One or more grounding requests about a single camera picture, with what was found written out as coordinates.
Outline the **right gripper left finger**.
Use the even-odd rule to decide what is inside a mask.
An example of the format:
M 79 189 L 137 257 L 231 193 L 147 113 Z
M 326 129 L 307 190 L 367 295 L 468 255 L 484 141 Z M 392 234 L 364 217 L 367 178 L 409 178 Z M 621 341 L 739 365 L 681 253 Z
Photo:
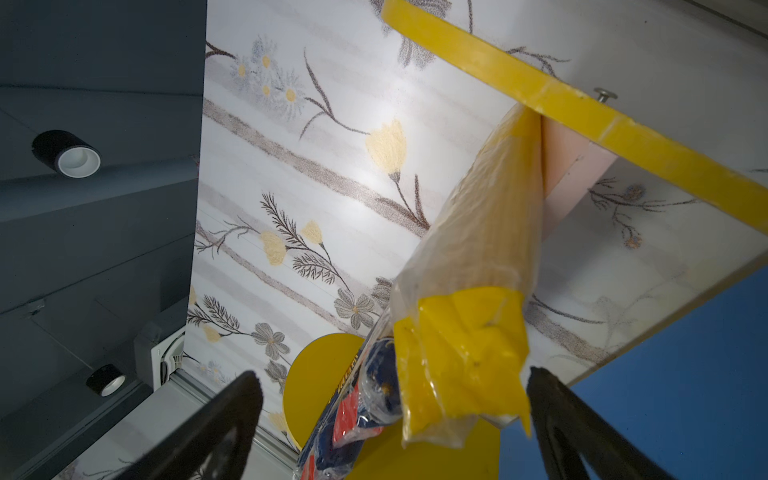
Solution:
M 263 408 L 256 374 L 246 371 L 137 462 L 121 479 L 240 479 Z

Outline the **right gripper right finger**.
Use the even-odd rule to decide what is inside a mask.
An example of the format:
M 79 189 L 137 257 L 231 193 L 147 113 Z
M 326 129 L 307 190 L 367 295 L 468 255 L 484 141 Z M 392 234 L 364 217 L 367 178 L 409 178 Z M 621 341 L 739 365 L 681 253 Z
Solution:
M 526 392 L 550 479 L 671 477 L 547 369 L 531 369 Z

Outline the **large yellow spaghetti bag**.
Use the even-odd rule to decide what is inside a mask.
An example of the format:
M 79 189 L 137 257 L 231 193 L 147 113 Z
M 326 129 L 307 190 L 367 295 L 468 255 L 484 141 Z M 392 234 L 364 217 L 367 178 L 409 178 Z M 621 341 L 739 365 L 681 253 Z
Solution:
M 460 448 L 479 419 L 530 419 L 523 311 L 542 241 L 541 148 L 539 114 L 514 106 L 394 282 L 405 444 Z

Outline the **dark blue Barilla spaghetti bag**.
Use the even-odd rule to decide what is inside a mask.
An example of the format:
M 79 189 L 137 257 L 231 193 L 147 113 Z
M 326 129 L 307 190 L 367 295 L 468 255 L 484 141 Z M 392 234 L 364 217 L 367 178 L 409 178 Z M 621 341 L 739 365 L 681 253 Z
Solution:
M 322 411 L 293 477 L 347 477 L 365 442 L 401 418 L 393 321 L 385 309 Z

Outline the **yellow shelf pink blue boards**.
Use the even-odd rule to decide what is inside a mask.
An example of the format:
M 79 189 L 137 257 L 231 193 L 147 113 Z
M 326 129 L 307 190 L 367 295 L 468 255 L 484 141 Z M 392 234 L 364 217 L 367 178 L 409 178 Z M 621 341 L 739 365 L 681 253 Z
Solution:
M 767 191 L 709 157 L 597 102 L 493 45 L 407 1 L 387 1 L 382 20 L 405 38 L 539 114 L 542 125 L 543 223 L 555 211 L 564 186 L 544 155 L 543 123 L 551 120 L 592 144 L 688 192 L 758 231 L 767 228 Z M 386 479 L 476 478 L 488 441 L 497 438 L 494 420 L 479 419 L 460 448 L 428 442 L 405 444 L 402 418 L 374 438 L 373 470 Z

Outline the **black ceiling spotlight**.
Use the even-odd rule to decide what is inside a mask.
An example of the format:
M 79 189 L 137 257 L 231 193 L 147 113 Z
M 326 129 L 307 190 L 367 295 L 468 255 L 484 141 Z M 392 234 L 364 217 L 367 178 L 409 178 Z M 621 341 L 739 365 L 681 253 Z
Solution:
M 32 141 L 32 153 L 38 161 L 71 179 L 94 175 L 102 165 L 99 152 L 84 140 L 64 130 L 49 130 Z
M 108 397 L 119 390 L 126 381 L 126 375 L 114 364 L 95 369 L 86 380 L 86 386 L 101 397 Z

